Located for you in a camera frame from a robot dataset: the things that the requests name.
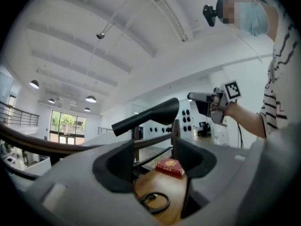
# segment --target tree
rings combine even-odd
[[[72,115],[64,114],[61,116],[61,123],[64,123],[66,125],[73,125],[75,122],[75,119]]]
[[[60,120],[60,113],[57,111],[53,111],[52,112],[52,118],[51,118],[51,127],[52,129],[57,129],[57,126],[59,124],[59,120]]]
[[[86,118],[85,118],[85,120],[83,121],[83,123],[82,123],[81,126],[84,128],[84,131],[85,131],[85,128],[86,128]]]
[[[75,119],[72,115],[63,114],[63,116],[61,116],[60,131],[62,130],[61,125],[64,124],[64,125],[66,125],[65,132],[69,132],[68,131],[68,125],[73,125],[74,122],[75,122]]]

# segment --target wooden surface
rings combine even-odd
[[[180,215],[184,203],[186,185],[186,175],[183,175],[181,178],[175,178],[152,170],[137,180],[135,191],[139,197],[151,192],[160,192],[167,195],[170,199],[170,206],[165,211],[154,215],[154,218],[163,225],[173,225],[181,220]],[[158,196],[157,199],[149,201],[148,205],[150,207],[160,208],[164,206],[165,203],[166,199]]]

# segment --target staircase railing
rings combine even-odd
[[[172,155],[173,158],[177,157],[177,139],[180,137],[179,120],[175,120],[172,124],[173,132],[166,135],[155,137],[147,140],[135,140],[135,152],[139,152],[140,149],[146,148],[151,145],[155,145],[159,142],[172,139]],[[4,126],[0,123],[0,139],[7,142],[8,144],[23,149],[25,151],[36,153],[40,155],[45,155],[50,157],[51,165],[54,165],[60,160],[68,155],[96,148],[102,145],[66,145],[61,143],[50,142],[35,137],[24,135],[18,131],[11,129],[10,127]],[[14,173],[20,177],[35,180],[38,176],[29,174],[11,166],[6,166],[6,169],[11,173]]]
[[[6,126],[38,126],[39,116],[0,101],[0,123]]]
[[[102,134],[104,132],[113,131],[112,129],[98,127],[98,134]]]

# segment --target wooden rail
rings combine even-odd
[[[151,138],[151,139],[134,140],[135,154],[137,155],[140,149],[146,148],[151,145],[155,145],[157,143],[163,142],[171,138],[172,138],[172,144],[174,145],[173,150],[177,151],[175,149],[175,145],[177,145],[176,138],[179,136],[178,133],[179,130],[174,129],[175,125],[178,125],[178,123],[173,123],[172,133],[156,138]],[[25,151],[40,154],[40,155],[50,156],[51,165],[58,162],[60,158],[66,157],[68,155],[89,150],[92,148],[96,148],[98,146],[102,146],[102,145],[91,145],[91,146],[66,145],[61,143],[50,142],[50,141],[24,135],[2,124],[0,124],[0,139],[9,143],[12,146],[18,147]],[[34,180],[35,175],[17,170],[9,165],[6,165],[6,167],[9,171],[13,172],[18,176],[21,176],[26,179]]]
[[[172,137],[173,137],[173,134],[168,133],[168,134],[160,136],[160,137],[135,141],[135,150],[140,150],[140,149],[149,147],[151,145],[155,145],[155,144],[160,143],[162,141],[168,140]]]

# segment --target book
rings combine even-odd
[[[185,172],[178,160],[166,158],[156,163],[156,169],[178,177],[181,177]]]

